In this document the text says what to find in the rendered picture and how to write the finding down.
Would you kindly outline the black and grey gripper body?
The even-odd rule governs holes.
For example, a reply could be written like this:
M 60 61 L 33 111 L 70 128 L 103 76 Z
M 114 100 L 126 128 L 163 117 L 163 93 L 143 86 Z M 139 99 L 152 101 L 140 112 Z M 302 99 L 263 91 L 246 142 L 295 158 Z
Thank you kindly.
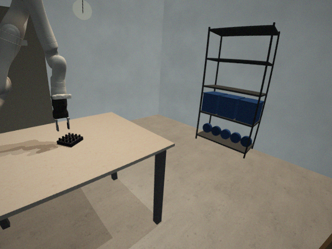
M 59 94 L 59 95 L 58 95 Z M 67 118 L 67 99 L 71 99 L 71 94 L 66 94 L 66 87 L 53 88 L 51 87 L 51 101 L 53 106 L 53 118 Z

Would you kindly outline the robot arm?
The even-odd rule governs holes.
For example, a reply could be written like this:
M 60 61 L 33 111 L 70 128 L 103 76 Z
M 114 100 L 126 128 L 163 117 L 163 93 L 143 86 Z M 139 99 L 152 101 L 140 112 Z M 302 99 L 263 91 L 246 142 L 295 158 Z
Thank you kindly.
M 43 0 L 12 0 L 0 23 L 0 110 L 11 89 L 11 81 L 7 75 L 21 48 L 29 15 L 47 63 L 52 68 L 51 87 L 65 87 L 66 60 L 59 56 L 58 44 L 49 24 Z

